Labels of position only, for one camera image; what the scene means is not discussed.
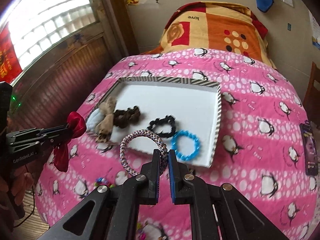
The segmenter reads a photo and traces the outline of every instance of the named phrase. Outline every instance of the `wooden floor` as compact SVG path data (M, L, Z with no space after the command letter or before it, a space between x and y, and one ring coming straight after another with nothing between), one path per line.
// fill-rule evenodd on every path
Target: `wooden floor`
M33 195L32 191L27 191L23 200L24 210L26 215L29 215L33 209ZM49 229L49 225L42 222L37 208L35 208L34 214L29 217L21 226L15 228L13 234L18 240L35 240L39 238L45 231Z

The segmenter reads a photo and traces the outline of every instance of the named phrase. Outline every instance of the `smartphone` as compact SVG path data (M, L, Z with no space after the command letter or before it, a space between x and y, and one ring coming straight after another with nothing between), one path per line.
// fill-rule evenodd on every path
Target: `smartphone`
M304 156L306 161L306 174L308 176L318 175L318 158L316 142L313 137L312 128L309 121L300 124L300 130L304 146Z

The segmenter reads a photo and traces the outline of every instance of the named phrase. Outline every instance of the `metal screw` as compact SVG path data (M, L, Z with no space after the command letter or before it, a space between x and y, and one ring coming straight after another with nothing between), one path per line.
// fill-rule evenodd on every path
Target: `metal screw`
M98 187L99 193L105 193L108 190L108 187L106 185L101 185Z
M185 180L193 180L195 178L195 176L193 176L192 174L186 174L184 175L184 179Z
M222 188L224 190L230 191L230 190L232 190L233 186L231 184L229 184L229 183L225 183L225 184L222 185Z
M146 179L146 176L143 175L143 174L139 174L139 175L136 176L136 180L137 180L137 181L143 181L143 180L145 180L145 179Z

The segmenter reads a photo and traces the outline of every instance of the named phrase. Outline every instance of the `red bow scrunchie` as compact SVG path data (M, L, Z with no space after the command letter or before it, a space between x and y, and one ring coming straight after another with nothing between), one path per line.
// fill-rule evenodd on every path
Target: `red bow scrunchie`
M71 139L78 138L84 134L87 130L85 125L85 120L77 112L71 112L67 118L67 123L69 124L68 129L72 130ZM53 164L58 171L67 172L69 167L69 150L68 143L71 139L61 143L58 147L53 149L54 160Z

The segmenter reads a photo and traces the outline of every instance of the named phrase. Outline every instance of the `black scrunchie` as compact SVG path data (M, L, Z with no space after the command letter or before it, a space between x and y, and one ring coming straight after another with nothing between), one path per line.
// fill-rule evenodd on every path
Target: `black scrunchie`
M113 114L113 124L121 129L126 128L129 123L136 124L140 118L140 110L137 106L133 109L128 108L125 110L116 110Z
M168 124L171 126L171 132L170 133L155 133L157 134L159 137L161 138L170 138L172 136L174 136L174 134L176 133L176 124L175 124L175 121L174 121L174 117L172 115L167 115L165 118L163 119L155 119L153 121L151 121L149 123L149 126L148 126L148 130L151 131L151 132L154 132L153 131L153 126L154 125L162 125L162 124Z

